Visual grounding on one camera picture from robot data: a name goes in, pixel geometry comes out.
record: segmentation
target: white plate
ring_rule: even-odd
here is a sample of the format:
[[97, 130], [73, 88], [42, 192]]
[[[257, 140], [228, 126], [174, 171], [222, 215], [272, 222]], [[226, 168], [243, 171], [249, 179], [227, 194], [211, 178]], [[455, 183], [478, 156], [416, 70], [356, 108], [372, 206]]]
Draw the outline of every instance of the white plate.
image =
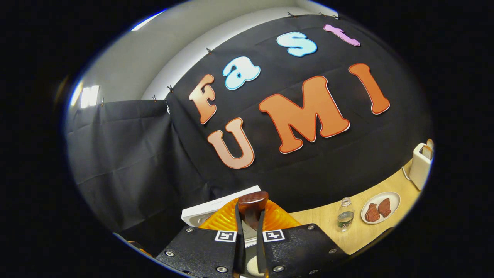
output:
[[[389, 198], [389, 209], [391, 210], [391, 213], [387, 217], [383, 217], [383, 215], [380, 214], [380, 218], [376, 222], [367, 221], [366, 213], [369, 209], [369, 205], [372, 203], [372, 204], [376, 204], [377, 207], [379, 207], [379, 204], [386, 198]], [[398, 209], [398, 206], [400, 206], [400, 200], [401, 197], [396, 192], [389, 191], [389, 192], [379, 193], [378, 195], [372, 197], [369, 201], [367, 201], [367, 203], [362, 208], [362, 212], [360, 213], [360, 215], [362, 216], [362, 220], [364, 220], [364, 222], [367, 224], [377, 224], [383, 222], [384, 220], [388, 219], [391, 215], [393, 215], [393, 213], [395, 213], [395, 211]]]

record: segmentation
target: pink letter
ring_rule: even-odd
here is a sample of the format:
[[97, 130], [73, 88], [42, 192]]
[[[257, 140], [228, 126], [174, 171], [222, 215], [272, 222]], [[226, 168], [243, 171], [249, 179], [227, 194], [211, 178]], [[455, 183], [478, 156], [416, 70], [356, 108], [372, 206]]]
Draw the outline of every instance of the pink letter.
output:
[[333, 34], [337, 35], [340, 39], [346, 41], [347, 43], [353, 45], [353, 46], [359, 46], [360, 43], [356, 39], [351, 39], [347, 35], [345, 35], [343, 30], [339, 28], [335, 28], [329, 24], [326, 24], [323, 28], [324, 30], [328, 32], [333, 32]]

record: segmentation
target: steak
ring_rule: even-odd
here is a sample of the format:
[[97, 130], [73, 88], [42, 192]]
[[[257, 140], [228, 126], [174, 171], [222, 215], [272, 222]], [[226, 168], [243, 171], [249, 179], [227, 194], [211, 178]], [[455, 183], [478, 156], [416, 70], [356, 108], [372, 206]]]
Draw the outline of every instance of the steak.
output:
[[381, 218], [379, 211], [376, 208], [376, 204], [370, 204], [369, 209], [366, 212], [366, 220], [369, 222], [375, 222]]
[[379, 213], [382, 214], [384, 217], [388, 217], [388, 215], [391, 213], [391, 210], [389, 209], [389, 198], [384, 199], [378, 207]]

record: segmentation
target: ceiling light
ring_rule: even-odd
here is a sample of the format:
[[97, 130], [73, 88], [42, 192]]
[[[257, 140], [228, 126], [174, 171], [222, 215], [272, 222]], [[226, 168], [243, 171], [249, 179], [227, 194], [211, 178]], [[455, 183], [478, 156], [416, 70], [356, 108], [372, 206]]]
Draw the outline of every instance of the ceiling light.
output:
[[82, 90], [81, 108], [96, 105], [98, 101], [99, 86], [86, 87]]

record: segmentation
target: table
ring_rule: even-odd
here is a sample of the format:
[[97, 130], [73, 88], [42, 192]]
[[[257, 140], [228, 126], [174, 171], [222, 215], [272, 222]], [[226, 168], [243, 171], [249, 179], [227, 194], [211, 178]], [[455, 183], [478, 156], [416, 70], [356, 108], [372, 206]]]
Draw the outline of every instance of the table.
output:
[[[407, 174], [410, 172], [411, 166], [412, 160], [405, 164], [404, 169]], [[362, 207], [369, 199], [386, 191], [394, 191], [400, 195], [400, 206], [385, 221], [374, 225], [366, 224], [360, 214]], [[355, 217], [350, 229], [345, 232], [339, 232], [336, 229], [337, 212], [341, 201], [313, 209], [292, 212], [290, 215], [302, 225], [317, 224], [345, 253], [351, 255], [369, 244], [386, 229], [396, 226], [413, 207], [419, 195], [420, 191], [411, 181], [405, 178], [400, 168], [392, 176], [377, 185], [350, 197], [355, 208]]]

